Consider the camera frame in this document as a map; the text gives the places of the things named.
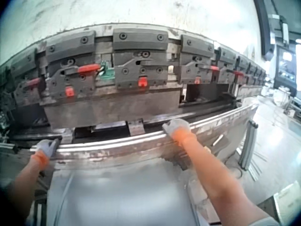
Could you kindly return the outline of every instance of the red tab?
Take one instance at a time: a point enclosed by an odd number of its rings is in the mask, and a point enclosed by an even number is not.
[[[78,72],[79,73],[85,73],[85,72],[96,71],[96,70],[99,70],[99,69],[100,69],[100,66],[98,64],[92,64],[92,65],[85,65],[85,66],[79,67]]]
[[[27,87],[35,86],[41,81],[41,78],[36,78],[26,82]]]
[[[146,77],[140,77],[138,80],[138,86],[139,87],[146,87],[147,86],[147,78]]]
[[[65,88],[65,94],[67,97],[73,97],[74,96],[74,89],[72,86],[67,86]]]
[[[233,73],[234,73],[235,75],[237,75],[237,76],[244,76],[244,75],[245,75],[244,73],[239,72],[239,71],[234,71]]]
[[[201,83],[201,77],[196,77],[194,80],[194,84],[200,84]]]
[[[218,67],[216,67],[216,66],[211,66],[211,70],[212,71],[219,71],[220,69]]]

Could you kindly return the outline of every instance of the glove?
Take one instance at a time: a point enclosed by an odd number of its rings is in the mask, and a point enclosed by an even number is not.
[[[32,155],[31,158],[39,162],[41,170],[44,170],[49,164],[49,159],[54,151],[55,142],[52,140],[41,140],[37,144],[36,153]]]
[[[183,119],[172,119],[164,123],[162,127],[180,147],[183,147],[184,141],[188,139],[197,139],[196,135],[191,132],[189,123]]]

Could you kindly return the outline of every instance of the bolt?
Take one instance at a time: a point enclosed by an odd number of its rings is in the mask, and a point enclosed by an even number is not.
[[[74,60],[73,60],[73,59],[69,59],[69,60],[67,61],[67,64],[69,64],[69,65],[74,64]]]
[[[145,74],[145,68],[143,68],[143,67],[140,68],[140,73],[141,73],[141,74]]]
[[[49,51],[50,51],[50,52],[54,52],[54,51],[55,51],[55,45],[50,46],[50,47],[49,47]]]
[[[88,37],[87,37],[87,36],[82,37],[82,38],[80,39],[80,42],[81,42],[82,44],[86,44],[86,43],[88,42]]]
[[[128,69],[127,68],[122,69],[122,73],[123,74],[128,74]]]
[[[148,58],[150,56],[150,52],[142,52],[142,57]]]
[[[124,39],[127,38],[127,34],[126,34],[126,33],[120,33],[119,38],[120,38],[121,40],[124,40]]]
[[[164,35],[158,34],[157,39],[158,39],[159,41],[163,41],[163,40],[164,40]]]
[[[157,73],[161,73],[163,70],[162,70],[162,68],[161,67],[158,67],[157,68]]]

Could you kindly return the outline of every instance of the orange glove cuff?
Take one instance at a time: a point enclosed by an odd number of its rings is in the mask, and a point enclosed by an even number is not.
[[[197,136],[186,128],[180,127],[172,134],[172,139],[178,143],[178,146],[183,147],[183,142],[188,139],[197,139]]]
[[[40,164],[40,169],[44,170],[49,164],[49,158],[41,150],[36,151],[35,154],[31,156],[32,159],[36,160]]]

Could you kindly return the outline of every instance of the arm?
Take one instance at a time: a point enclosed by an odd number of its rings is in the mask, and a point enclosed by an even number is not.
[[[197,141],[186,121],[172,120],[163,129],[187,152],[222,225],[248,225],[269,217],[248,200],[240,183]]]
[[[37,151],[31,156],[29,163],[18,174],[8,190],[8,197],[21,216],[29,215],[39,172],[44,170],[54,152],[56,143],[42,140],[37,144]]]
[[[29,215],[39,172],[39,162],[30,159],[29,163],[16,177],[11,190],[8,192],[10,200],[24,219]]]

